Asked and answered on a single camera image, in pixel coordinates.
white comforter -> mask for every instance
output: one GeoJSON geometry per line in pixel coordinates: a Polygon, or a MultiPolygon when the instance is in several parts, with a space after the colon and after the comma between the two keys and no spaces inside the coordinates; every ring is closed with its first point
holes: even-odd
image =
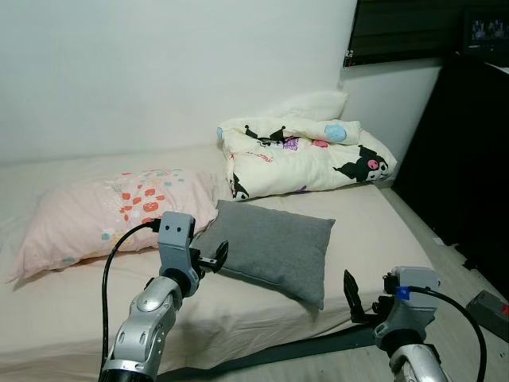
{"type": "Polygon", "coordinates": [[[359,122],[230,119],[218,136],[237,201],[381,180],[396,166],[392,153],[359,122]]]}

white wall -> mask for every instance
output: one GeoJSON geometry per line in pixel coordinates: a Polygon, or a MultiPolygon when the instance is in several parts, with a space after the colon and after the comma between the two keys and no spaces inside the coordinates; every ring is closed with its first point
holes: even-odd
{"type": "Polygon", "coordinates": [[[224,119],[335,88],[354,8],[3,0],[0,162],[214,142],[224,119]]]}
{"type": "Polygon", "coordinates": [[[341,73],[348,102],[341,116],[358,119],[398,159],[414,136],[441,62],[436,59],[363,65],[341,73]]]}

black cable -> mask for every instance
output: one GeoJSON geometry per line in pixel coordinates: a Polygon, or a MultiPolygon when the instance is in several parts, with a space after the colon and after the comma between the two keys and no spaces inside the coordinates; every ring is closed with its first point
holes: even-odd
{"type": "Polygon", "coordinates": [[[153,231],[157,232],[159,231],[159,224],[161,223],[160,219],[154,219],[152,221],[149,221],[147,223],[140,224],[134,228],[132,228],[130,231],[128,231],[124,236],[120,238],[120,240],[117,242],[117,244],[113,247],[111,250],[110,255],[108,256],[106,260],[106,264],[104,265],[104,272],[103,272],[103,286],[101,290],[102,299],[103,299],[103,355],[101,357],[101,370],[103,369],[104,362],[106,362],[106,359],[108,357],[108,296],[107,296],[107,284],[108,284],[108,273],[110,272],[110,265],[111,260],[113,260],[113,257],[115,256],[115,253],[119,250],[120,246],[123,244],[124,241],[127,240],[129,236],[131,236],[136,231],[139,231],[142,228],[145,227],[151,227],[153,231]]]}
{"type": "Polygon", "coordinates": [[[480,364],[479,364],[479,372],[477,373],[477,382],[483,382],[484,381],[484,374],[486,372],[486,361],[487,361],[487,351],[486,351],[486,341],[484,340],[483,332],[481,332],[479,325],[477,325],[477,322],[474,321],[472,315],[458,302],[454,301],[452,298],[446,296],[445,294],[438,293],[434,290],[430,290],[428,288],[421,288],[419,286],[409,286],[408,290],[410,292],[416,292],[416,293],[422,293],[427,294],[429,296],[433,296],[435,298],[439,298],[442,301],[445,301],[452,306],[454,306],[456,309],[458,309],[461,314],[463,314],[468,322],[470,322],[470,325],[474,328],[477,339],[479,340],[479,347],[480,347],[480,364]]]}

black furniture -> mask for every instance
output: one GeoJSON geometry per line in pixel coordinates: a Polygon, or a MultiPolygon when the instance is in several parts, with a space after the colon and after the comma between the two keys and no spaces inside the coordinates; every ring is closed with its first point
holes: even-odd
{"type": "Polygon", "coordinates": [[[509,74],[445,59],[393,190],[509,298],[509,74]]]}

white pillow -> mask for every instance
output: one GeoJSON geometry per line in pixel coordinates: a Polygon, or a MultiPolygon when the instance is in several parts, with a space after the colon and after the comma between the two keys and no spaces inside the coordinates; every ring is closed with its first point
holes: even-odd
{"type": "Polygon", "coordinates": [[[280,103],[262,112],[260,116],[329,121],[340,117],[347,98],[347,93],[338,91],[308,93],[280,103]]]}

